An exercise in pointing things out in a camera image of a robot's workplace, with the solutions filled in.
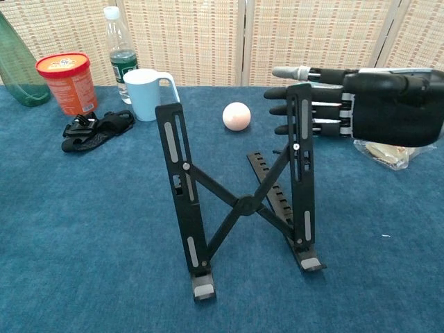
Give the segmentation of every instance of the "bottle cap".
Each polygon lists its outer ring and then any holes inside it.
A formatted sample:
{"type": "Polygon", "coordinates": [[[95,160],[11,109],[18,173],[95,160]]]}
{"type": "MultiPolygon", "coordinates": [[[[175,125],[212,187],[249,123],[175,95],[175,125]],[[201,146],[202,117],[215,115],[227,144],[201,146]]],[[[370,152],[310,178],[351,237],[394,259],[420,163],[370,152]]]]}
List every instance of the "bottle cap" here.
{"type": "Polygon", "coordinates": [[[103,9],[106,19],[118,19],[120,17],[119,7],[108,6],[103,9]]]}

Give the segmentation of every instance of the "blue tablecloth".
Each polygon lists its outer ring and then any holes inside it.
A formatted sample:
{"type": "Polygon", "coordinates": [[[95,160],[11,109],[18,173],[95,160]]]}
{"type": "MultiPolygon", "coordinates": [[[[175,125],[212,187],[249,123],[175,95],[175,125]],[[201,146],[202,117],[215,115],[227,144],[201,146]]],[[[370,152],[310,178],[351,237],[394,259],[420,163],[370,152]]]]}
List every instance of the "blue tablecloth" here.
{"type": "MultiPolygon", "coordinates": [[[[236,195],[257,187],[246,154],[272,163],[285,143],[264,90],[179,88],[194,163],[236,195]],[[242,133],[222,123],[233,101],[252,112],[242,133]]],[[[98,116],[126,108],[115,87],[96,93],[98,116]]],[[[217,299],[195,304],[156,123],[66,154],[55,99],[25,108],[0,87],[0,106],[0,332],[442,332],[441,147],[394,172],[316,138],[328,268],[301,273],[273,226],[241,217],[212,260],[217,299]]],[[[199,195],[209,238],[229,207],[199,195]]]]}

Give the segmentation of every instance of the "robotic hand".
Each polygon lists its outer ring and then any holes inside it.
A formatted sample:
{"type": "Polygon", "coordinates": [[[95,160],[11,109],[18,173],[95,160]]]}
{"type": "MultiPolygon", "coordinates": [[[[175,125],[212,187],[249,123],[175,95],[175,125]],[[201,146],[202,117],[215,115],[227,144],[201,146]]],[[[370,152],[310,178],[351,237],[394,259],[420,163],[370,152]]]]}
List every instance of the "robotic hand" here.
{"type": "MultiPolygon", "coordinates": [[[[394,146],[420,147],[444,134],[444,72],[430,68],[275,67],[273,75],[311,81],[313,133],[394,146]]],[[[281,99],[273,88],[266,99],[281,99]]],[[[270,110],[287,115],[286,106],[270,110]]],[[[288,126],[275,133],[285,135],[288,126]]]]}

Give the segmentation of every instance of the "woven panel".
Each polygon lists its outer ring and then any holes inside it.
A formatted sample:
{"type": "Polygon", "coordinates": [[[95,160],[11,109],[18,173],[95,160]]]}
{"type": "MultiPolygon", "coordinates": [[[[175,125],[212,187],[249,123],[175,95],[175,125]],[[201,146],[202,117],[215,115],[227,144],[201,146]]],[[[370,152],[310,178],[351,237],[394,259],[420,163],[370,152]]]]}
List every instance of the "woven panel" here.
{"type": "Polygon", "coordinates": [[[6,0],[0,10],[36,59],[70,51],[91,60],[95,85],[115,85],[105,38],[107,0],[6,0]]]}
{"type": "Polygon", "coordinates": [[[444,70],[443,27],[441,0],[412,0],[385,65],[444,70]]]}
{"type": "Polygon", "coordinates": [[[294,83],[272,77],[274,66],[367,67],[390,4],[256,0],[249,84],[294,83]]]}
{"type": "Polygon", "coordinates": [[[242,3],[122,2],[140,67],[168,71],[176,85],[240,85],[242,3]]]}

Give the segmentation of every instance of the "plastic bag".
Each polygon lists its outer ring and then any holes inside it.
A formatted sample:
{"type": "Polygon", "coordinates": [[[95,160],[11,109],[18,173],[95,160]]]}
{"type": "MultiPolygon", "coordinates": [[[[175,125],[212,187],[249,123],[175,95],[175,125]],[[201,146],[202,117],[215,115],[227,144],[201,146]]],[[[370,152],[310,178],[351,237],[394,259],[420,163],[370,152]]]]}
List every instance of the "plastic bag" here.
{"type": "Polygon", "coordinates": [[[364,155],[367,155],[373,160],[395,171],[407,168],[410,160],[421,153],[436,148],[434,144],[425,147],[409,148],[361,140],[355,140],[353,144],[357,150],[362,152],[364,155]]]}

